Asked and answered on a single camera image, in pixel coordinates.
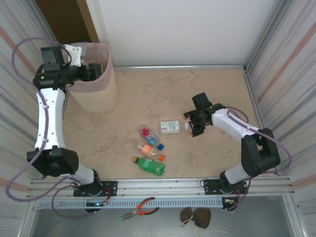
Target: marble floor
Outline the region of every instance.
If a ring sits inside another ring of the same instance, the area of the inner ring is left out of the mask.
[[[118,100],[106,113],[88,113],[70,96],[63,120],[66,147],[102,179],[156,178],[132,162],[142,141],[137,128],[146,124],[158,133],[158,121],[183,120],[195,109],[191,98],[205,92],[212,103],[243,110],[257,126],[241,70],[168,70],[115,72]],[[160,135],[165,145],[163,178],[217,177],[240,162],[240,144],[208,126],[192,138],[189,131]]]

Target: gray floor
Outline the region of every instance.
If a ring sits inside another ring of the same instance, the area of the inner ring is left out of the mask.
[[[120,220],[130,209],[104,209],[97,215],[80,219],[63,219],[51,209],[37,212],[32,237],[193,237],[194,223],[181,227],[182,208],[160,209],[153,215]],[[67,215],[82,214],[82,210],[63,210]],[[213,228],[228,231],[218,233],[202,230],[202,237],[291,237],[289,221],[282,197],[247,197],[235,213],[211,208]]]

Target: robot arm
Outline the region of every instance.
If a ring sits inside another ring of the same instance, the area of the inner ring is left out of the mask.
[[[190,118],[193,137],[203,134],[206,125],[214,125],[241,143],[241,162],[220,174],[220,189],[229,193],[239,182],[256,177],[280,164],[276,144],[254,132],[260,131],[273,138],[271,130],[260,130],[245,123],[225,106],[213,105],[205,93],[196,95],[192,100],[196,110],[184,113],[183,116],[185,119]]]
[[[71,62],[64,63],[61,47],[46,47],[41,49],[44,64],[39,68],[33,84],[40,90],[48,108],[48,133],[45,147],[33,166],[43,175],[71,176],[80,181],[81,187],[89,188],[89,193],[100,191],[100,179],[95,170],[79,163],[76,152],[66,149],[62,130],[62,110],[65,100],[66,85],[76,80],[91,81],[102,74],[101,66],[81,66],[81,47],[66,45]],[[42,146],[46,124],[44,106],[39,95],[39,131],[35,150],[27,153],[31,161]]]

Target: white wall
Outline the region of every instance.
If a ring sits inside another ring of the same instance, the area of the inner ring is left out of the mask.
[[[114,65],[244,64],[279,0],[88,0]]]

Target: metal rod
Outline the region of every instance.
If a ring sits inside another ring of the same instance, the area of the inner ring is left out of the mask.
[[[242,64],[209,64],[209,65],[153,65],[153,66],[114,66],[114,71],[135,70],[200,70],[200,69],[243,69]]]
[[[262,114],[261,114],[260,109],[259,109],[258,100],[253,92],[253,88],[252,88],[252,85],[250,82],[249,75],[247,73],[244,73],[243,77],[245,78],[245,82],[247,85],[247,89],[248,89],[248,93],[249,93],[250,100],[252,103],[252,107],[253,107],[253,110],[255,111],[255,115],[256,115],[258,123],[259,123],[259,128],[265,128],[266,127],[265,122],[263,120]]]

